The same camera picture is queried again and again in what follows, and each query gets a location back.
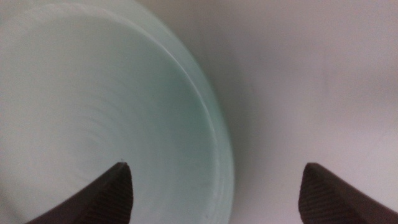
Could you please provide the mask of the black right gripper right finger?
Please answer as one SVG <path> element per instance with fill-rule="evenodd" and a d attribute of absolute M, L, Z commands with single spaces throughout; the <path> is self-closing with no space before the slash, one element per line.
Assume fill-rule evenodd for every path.
<path fill-rule="evenodd" d="M 298 210 L 306 224 L 397 224 L 397 212 L 317 163 L 304 168 Z"/>

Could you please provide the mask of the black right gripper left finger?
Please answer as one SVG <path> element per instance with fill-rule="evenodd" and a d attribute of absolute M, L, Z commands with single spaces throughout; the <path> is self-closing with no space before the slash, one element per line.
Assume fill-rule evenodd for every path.
<path fill-rule="evenodd" d="M 134 196 L 130 167 L 118 162 L 66 201 L 28 224 L 129 223 Z"/>

